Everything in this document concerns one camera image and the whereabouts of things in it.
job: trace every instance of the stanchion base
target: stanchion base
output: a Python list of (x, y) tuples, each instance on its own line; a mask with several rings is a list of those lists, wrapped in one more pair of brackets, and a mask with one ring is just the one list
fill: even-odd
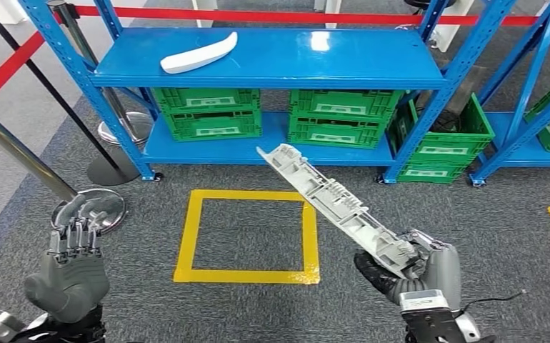
[[(141, 113), (141, 112), (126, 112), (130, 125), (136, 133), (135, 137), (132, 138), (132, 141), (135, 144), (143, 144), (149, 138), (151, 129), (153, 129), (153, 118), (150, 115)], [(98, 128), (99, 137), (105, 142), (111, 145), (119, 145), (117, 138), (111, 133), (111, 130), (103, 122), (100, 123)]]
[[(88, 189), (79, 193), (86, 197), (86, 201), (79, 207), (79, 209), (89, 202), (95, 202), (94, 208), (90, 211), (90, 217), (94, 218), (100, 212), (107, 213), (105, 219), (100, 223), (99, 231), (102, 234), (106, 234), (107, 232), (115, 229), (121, 221), (124, 220), (124, 216), (126, 216), (126, 213), (128, 212), (124, 198), (110, 189)], [(56, 215), (61, 211), (65, 204), (66, 202), (61, 202), (54, 209), (54, 212), (52, 212), (52, 227), (56, 227)]]
[(136, 169), (130, 158), (128, 158), (128, 155), (122, 150), (111, 151), (109, 155), (119, 166), (119, 169), (113, 168), (103, 156), (98, 156), (90, 163), (86, 170), (88, 179), (93, 184), (116, 186), (130, 182), (140, 176), (138, 169)]

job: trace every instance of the red barrier tape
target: red barrier tape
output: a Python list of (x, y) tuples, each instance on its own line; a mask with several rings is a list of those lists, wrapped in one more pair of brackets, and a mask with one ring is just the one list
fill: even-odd
[[(94, 6), (75, 6), (82, 16), (98, 16)], [(311, 12), (264, 12), (264, 11), (196, 11), (193, 9), (143, 9), (116, 7), (118, 16), (145, 19), (204, 19), (218, 21), (260, 21), (275, 23), (340, 23), (340, 24), (379, 24), (403, 25), (420, 24), (422, 16), (401, 14), (325, 14)], [(442, 16), (439, 24), (474, 25), (478, 16)], [(537, 16), (508, 16), (502, 25), (528, 26), (538, 19)]]
[[(82, 16), (98, 16), (95, 6), (76, 6)], [(116, 7), (118, 16), (145, 19), (203, 19), (218, 21), (258, 21), (276, 23), (340, 23), (340, 24), (379, 24), (403, 25), (420, 24), (422, 16), (399, 14), (324, 14), (311, 12), (264, 12), (264, 11), (196, 11), (190, 9), (145, 9)], [(508, 16), (502, 25), (528, 26), (536, 22), (536, 16)], [(442, 16), (439, 24), (474, 25), (477, 16)], [(44, 38), (35, 32), (20, 49), (15, 51), (0, 66), (0, 88), (25, 64), (44, 43)]]
[(43, 43), (44, 38), (36, 31), (0, 66), (0, 88), (35, 54), (35, 51)]

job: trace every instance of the stanchion post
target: stanchion post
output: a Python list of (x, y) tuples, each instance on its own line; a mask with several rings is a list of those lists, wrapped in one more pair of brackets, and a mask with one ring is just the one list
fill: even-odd
[[(8, 32), (2, 23), (0, 23), (0, 36), (14, 51), (20, 49), (21, 46), (19, 43), (10, 34), (10, 32)], [(50, 95), (54, 97), (54, 100), (61, 105), (71, 120), (75, 122), (86, 138), (100, 153), (100, 156), (95, 158), (86, 170), (90, 181), (95, 184), (100, 184), (101, 186), (115, 186), (130, 182), (140, 175), (139, 171), (132, 164), (127, 155), (120, 151), (115, 151), (113, 155), (110, 155), (103, 148), (100, 142), (94, 138), (90, 130), (88, 130), (86, 125), (84, 125), (83, 121), (79, 118), (79, 116), (77, 116), (75, 111), (69, 106), (59, 91), (56, 90), (54, 85), (52, 85), (44, 73), (41, 72), (39, 67), (35, 65), (33, 60), (29, 59), (25, 62), (25, 65), (27, 65), (33, 75), (35, 75), (35, 77), (41, 82)]]
[(80, 194), (84, 195), (84, 200), (76, 202), (78, 207), (72, 213), (77, 214), (83, 211), (84, 216), (89, 219), (94, 219), (102, 214), (100, 222), (97, 222), (102, 233), (114, 229), (124, 219), (127, 212), (126, 203), (119, 194), (110, 189), (87, 189), (76, 192), (1, 123), (0, 147), (62, 199), (52, 214), (53, 226), (56, 216), (64, 205), (72, 202)]
[[(75, 7), (64, 0), (51, 0), (48, 1), (47, 4), (50, 9), (60, 17), (63, 25), (67, 28), (69, 36), (74, 41), (74, 46), (77, 47), (81, 55), (95, 66), (98, 65), (99, 60), (96, 58), (84, 33), (77, 24), (76, 19), (79, 16), (74, 12)], [(103, 94), (109, 105), (113, 108), (121, 125), (128, 131), (132, 141), (136, 144), (144, 143), (149, 138), (151, 128), (153, 127), (153, 119), (151, 116), (135, 111), (126, 112), (124, 105), (121, 104), (121, 101), (119, 101), (117, 94), (112, 88), (104, 87)], [(99, 136), (104, 141), (113, 145), (119, 145), (117, 138), (111, 133), (104, 122), (100, 123), (98, 132)]]

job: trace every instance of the black cable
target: black cable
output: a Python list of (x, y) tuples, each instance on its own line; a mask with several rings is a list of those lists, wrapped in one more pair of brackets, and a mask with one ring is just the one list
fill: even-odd
[(513, 294), (510, 297), (506, 297), (506, 298), (485, 298), (485, 299), (473, 300), (472, 302), (469, 302), (468, 304), (466, 304), (459, 311), (459, 314), (458, 314), (457, 317), (460, 317), (464, 312), (466, 312), (467, 309), (469, 309), (469, 306), (471, 306), (472, 304), (476, 304), (478, 302), (507, 302), (507, 301), (510, 301), (510, 300), (515, 299), (517, 297), (520, 297), (521, 295), (526, 294), (526, 293), (527, 293), (527, 291), (525, 289), (522, 289), (519, 293)]
[[(417, 107), (416, 112), (420, 112), (423, 109), (424, 107)], [(435, 119), (435, 122), (433, 123), (433, 125), (431, 125), (430, 131), (443, 132), (443, 133), (446, 133), (446, 132), (457, 133), (460, 131), (459, 122), (460, 122), (460, 117), (456, 113), (449, 111), (448, 109), (444, 109), (443, 111), (441, 111), (437, 119)]]
[[(20, 49), (20, 45), (14, 37), (6, 30), (6, 27), (0, 23), (0, 36), (8, 43), (8, 45), (14, 50)], [(31, 72), (35, 75), (35, 77), (41, 82), (44, 87), (48, 90), (50, 95), (54, 97), (56, 102), (61, 105), (61, 107), (65, 110), (65, 112), (69, 115), (71, 119), (77, 124), (77, 126), (80, 128), (80, 130), (86, 135), (86, 137), (90, 140), (92, 145), (99, 151), (99, 153), (105, 158), (105, 160), (108, 161), (108, 163), (115, 169), (119, 170), (119, 166), (115, 161), (111, 158), (108, 152), (103, 148), (103, 146), (99, 143), (99, 141), (92, 135), (90, 130), (84, 125), (84, 122), (77, 116), (75, 111), (67, 104), (66, 100), (63, 98), (63, 96), (59, 93), (59, 91), (54, 88), (52, 83), (46, 78), (44, 73), (41, 72), (41, 70), (38, 68), (35, 63), (29, 59), (25, 64), (28, 66), (28, 68), (31, 70)]]

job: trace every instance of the white curved plastic piece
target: white curved plastic piece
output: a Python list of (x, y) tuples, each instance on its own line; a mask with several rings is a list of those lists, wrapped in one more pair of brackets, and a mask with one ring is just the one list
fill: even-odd
[(418, 256), (415, 248), (373, 218), (368, 208), (344, 186), (327, 179), (291, 145), (280, 144), (269, 153), (259, 147), (256, 150), (300, 195), (381, 266), (406, 278), (403, 270), (414, 265), (414, 257)]
[(237, 45), (237, 32), (231, 32), (222, 41), (201, 48), (171, 55), (161, 60), (161, 68), (168, 74), (180, 74), (205, 66), (227, 55)]

